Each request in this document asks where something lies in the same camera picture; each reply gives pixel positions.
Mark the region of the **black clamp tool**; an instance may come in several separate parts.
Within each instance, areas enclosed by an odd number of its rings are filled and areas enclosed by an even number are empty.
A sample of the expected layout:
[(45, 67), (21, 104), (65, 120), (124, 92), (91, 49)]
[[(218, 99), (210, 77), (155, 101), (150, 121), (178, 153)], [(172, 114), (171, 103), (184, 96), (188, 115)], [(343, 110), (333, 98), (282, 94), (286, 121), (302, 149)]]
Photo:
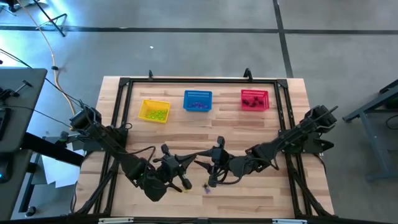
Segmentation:
[(12, 90), (10, 88), (8, 89), (2, 89), (0, 88), (0, 101), (6, 101), (9, 97), (19, 97), (19, 92), (25, 87), (29, 86), (32, 87), (32, 85), (27, 81), (23, 80), (23, 84), (17, 88), (16, 90)]

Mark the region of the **red plastic basket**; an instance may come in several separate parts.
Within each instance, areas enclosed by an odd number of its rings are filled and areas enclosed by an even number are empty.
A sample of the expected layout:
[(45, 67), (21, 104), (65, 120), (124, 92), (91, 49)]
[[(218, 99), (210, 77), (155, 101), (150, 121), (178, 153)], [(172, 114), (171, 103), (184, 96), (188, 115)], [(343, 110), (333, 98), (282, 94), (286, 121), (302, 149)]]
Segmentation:
[[(254, 97), (258, 97), (262, 103), (257, 104), (255, 108), (250, 108), (249, 104), (254, 101)], [(243, 103), (243, 99), (249, 101), (248, 105)], [(241, 109), (244, 111), (265, 111), (269, 109), (269, 94), (265, 90), (241, 90)]]

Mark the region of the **black floor stand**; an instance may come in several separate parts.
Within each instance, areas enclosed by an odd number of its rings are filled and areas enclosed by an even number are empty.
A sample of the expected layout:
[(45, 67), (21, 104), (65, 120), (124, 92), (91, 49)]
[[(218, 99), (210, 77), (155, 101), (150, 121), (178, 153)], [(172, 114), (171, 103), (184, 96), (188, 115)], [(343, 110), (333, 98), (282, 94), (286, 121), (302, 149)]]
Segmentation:
[[(46, 13), (46, 11), (43, 9), (43, 7), (39, 4), (38, 0), (33, 0), (33, 2), (40, 9), (40, 11), (43, 13), (45, 18), (47, 19), (45, 22), (41, 23), (41, 25), (37, 26), (37, 29), (41, 29), (46, 26), (52, 26), (57, 32), (60, 33), (60, 35), (62, 37), (66, 37), (65, 33), (63, 32), (63, 25), (65, 24), (68, 15), (66, 13), (63, 13), (56, 17), (50, 17)], [(57, 21), (59, 19), (63, 19), (63, 22), (61, 25), (57, 24)]]

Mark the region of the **silver frame bracket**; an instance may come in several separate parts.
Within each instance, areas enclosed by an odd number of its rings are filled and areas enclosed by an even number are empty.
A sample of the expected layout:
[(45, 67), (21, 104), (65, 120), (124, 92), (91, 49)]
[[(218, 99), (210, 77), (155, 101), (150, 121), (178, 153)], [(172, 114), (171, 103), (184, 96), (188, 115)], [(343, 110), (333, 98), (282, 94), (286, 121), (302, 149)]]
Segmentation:
[(98, 224), (128, 224), (134, 223), (133, 217), (108, 217), (100, 218)]
[(275, 218), (272, 220), (272, 224), (308, 224), (308, 222), (301, 219)]

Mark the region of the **blue plastic basket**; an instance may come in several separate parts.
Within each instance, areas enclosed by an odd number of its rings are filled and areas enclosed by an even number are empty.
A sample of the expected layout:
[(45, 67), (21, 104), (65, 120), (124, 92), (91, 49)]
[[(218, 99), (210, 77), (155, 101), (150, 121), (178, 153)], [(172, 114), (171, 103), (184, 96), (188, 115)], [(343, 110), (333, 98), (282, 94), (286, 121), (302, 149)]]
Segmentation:
[[(196, 112), (209, 112), (212, 109), (213, 95), (211, 91), (203, 90), (185, 90), (183, 97), (183, 108), (187, 111)], [(208, 105), (209, 109), (204, 110), (203, 108), (190, 108), (190, 104), (201, 102), (203, 105)]]

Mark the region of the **white paper sheets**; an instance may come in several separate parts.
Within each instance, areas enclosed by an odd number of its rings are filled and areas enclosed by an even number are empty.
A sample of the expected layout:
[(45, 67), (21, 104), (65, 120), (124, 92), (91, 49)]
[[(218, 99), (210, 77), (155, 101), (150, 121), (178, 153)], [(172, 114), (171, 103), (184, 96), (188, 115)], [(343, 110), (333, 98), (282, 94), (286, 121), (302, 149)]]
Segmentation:
[(54, 183), (56, 188), (76, 184), (80, 175), (80, 166), (42, 156), (47, 184)]

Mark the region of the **blue-grey metal table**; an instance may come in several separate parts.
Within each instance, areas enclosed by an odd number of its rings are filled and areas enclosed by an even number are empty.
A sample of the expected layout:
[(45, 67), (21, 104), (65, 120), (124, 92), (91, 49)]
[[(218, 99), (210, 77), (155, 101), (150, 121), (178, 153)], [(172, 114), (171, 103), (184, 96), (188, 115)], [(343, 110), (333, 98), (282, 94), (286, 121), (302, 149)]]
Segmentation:
[(377, 97), (343, 117), (346, 123), (361, 120), (380, 171), (366, 179), (398, 178), (398, 163), (391, 153), (398, 153), (398, 79), (379, 90)]

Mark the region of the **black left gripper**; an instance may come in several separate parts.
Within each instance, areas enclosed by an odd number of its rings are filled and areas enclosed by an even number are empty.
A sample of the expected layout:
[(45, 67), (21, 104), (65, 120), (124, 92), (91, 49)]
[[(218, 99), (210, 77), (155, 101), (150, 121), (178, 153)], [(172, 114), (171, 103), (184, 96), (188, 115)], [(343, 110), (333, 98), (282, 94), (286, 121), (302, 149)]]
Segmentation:
[(156, 170), (156, 177), (163, 183), (172, 182), (175, 177), (179, 177), (185, 190), (192, 188), (191, 182), (182, 173), (182, 167), (180, 166), (184, 162), (190, 164), (196, 157), (196, 154), (189, 154), (179, 156), (177, 154), (171, 154), (168, 145), (161, 145), (161, 151), (164, 156), (160, 159), (161, 165)]

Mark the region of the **black support beam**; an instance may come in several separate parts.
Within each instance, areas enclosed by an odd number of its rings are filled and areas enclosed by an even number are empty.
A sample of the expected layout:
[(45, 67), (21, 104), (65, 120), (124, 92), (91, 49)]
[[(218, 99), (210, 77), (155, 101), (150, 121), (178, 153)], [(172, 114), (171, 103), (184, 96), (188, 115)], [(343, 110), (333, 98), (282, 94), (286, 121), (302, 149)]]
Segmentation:
[(31, 133), (25, 133), (21, 143), (21, 149), (28, 149), (43, 156), (51, 157), (78, 167), (80, 167), (81, 163), (84, 161), (84, 156), (48, 142)]

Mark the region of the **yellow plastic basket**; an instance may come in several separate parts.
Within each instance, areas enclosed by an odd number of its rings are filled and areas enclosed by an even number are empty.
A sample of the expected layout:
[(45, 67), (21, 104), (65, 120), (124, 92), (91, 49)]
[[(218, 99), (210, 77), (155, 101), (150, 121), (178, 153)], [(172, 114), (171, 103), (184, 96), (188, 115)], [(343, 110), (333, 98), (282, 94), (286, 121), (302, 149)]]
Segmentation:
[[(157, 101), (157, 100), (143, 100), (141, 104), (141, 108), (139, 110), (138, 118), (143, 119), (145, 121), (151, 121), (156, 123), (166, 123), (171, 104), (165, 101)], [(152, 111), (155, 114), (155, 111), (161, 111), (161, 114), (165, 115), (164, 120), (160, 120), (159, 116), (155, 115), (154, 119), (150, 119), (148, 114)]]

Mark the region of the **grey side desk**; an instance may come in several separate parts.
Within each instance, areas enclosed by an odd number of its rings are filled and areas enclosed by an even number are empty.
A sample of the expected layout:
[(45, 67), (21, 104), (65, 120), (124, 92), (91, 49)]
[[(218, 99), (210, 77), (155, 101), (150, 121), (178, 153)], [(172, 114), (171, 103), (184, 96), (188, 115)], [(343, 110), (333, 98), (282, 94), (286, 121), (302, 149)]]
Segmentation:
[(6, 183), (0, 184), (0, 221), (12, 216), (32, 156), (32, 151), (21, 150), (20, 145), (46, 75), (44, 68), (0, 68), (0, 87), (14, 91), (21, 88), (18, 97), (6, 100), (6, 105), (11, 107), (11, 118), (0, 140), (0, 153), (12, 154), (12, 175)]

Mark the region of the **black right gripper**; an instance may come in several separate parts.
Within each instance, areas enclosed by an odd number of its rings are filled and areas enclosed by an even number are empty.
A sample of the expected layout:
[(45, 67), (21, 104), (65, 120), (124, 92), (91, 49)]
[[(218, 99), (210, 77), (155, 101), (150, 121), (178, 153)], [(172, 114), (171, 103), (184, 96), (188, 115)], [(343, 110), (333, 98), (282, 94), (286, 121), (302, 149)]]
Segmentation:
[(213, 165), (206, 162), (194, 161), (209, 174), (208, 185), (210, 187), (216, 187), (218, 177), (222, 176), (221, 180), (226, 179), (229, 172), (229, 161), (234, 157), (224, 150), (225, 140), (223, 136), (218, 136), (216, 142), (217, 146), (197, 153), (199, 156), (212, 157)]

